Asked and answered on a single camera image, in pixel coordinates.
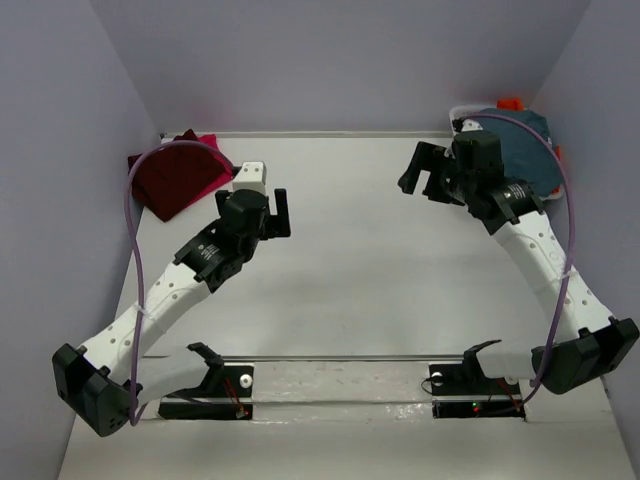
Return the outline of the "teal blue t shirt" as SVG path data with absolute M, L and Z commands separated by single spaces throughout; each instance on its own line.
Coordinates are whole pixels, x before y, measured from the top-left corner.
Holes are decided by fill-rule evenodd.
M 545 117 L 532 110 L 509 111 L 489 108 L 481 114 L 512 118 L 534 130 L 545 142 L 551 134 Z M 547 149 L 528 131 L 504 120 L 476 118 L 484 130 L 500 138 L 505 175 L 525 180 L 541 198 L 550 197 L 562 184 L 562 176 Z

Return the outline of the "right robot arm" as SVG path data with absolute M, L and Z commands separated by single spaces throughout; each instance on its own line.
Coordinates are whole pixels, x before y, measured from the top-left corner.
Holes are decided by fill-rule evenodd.
M 523 179 L 506 175 L 497 135 L 457 134 L 444 148 L 420 141 L 398 185 L 414 192 L 421 173 L 431 201 L 464 206 L 516 264 L 550 323 L 552 342 L 522 336 L 468 348 L 442 376 L 482 392 L 496 379 L 530 380 L 561 395 L 614 371 L 639 338 L 630 319 L 617 319 L 587 286 L 555 237 L 541 199 Z

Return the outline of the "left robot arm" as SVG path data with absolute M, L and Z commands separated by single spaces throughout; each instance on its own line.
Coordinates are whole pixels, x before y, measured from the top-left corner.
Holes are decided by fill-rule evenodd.
M 144 354 L 189 310 L 214 294 L 248 263 L 261 241 L 288 238 L 287 192 L 219 191 L 218 219 L 176 254 L 163 274 L 122 315 L 80 346 L 52 357 L 59 397 L 98 436 L 138 421 L 144 406 L 174 393 L 215 392 L 226 382 L 221 355 L 202 342 L 169 357 Z

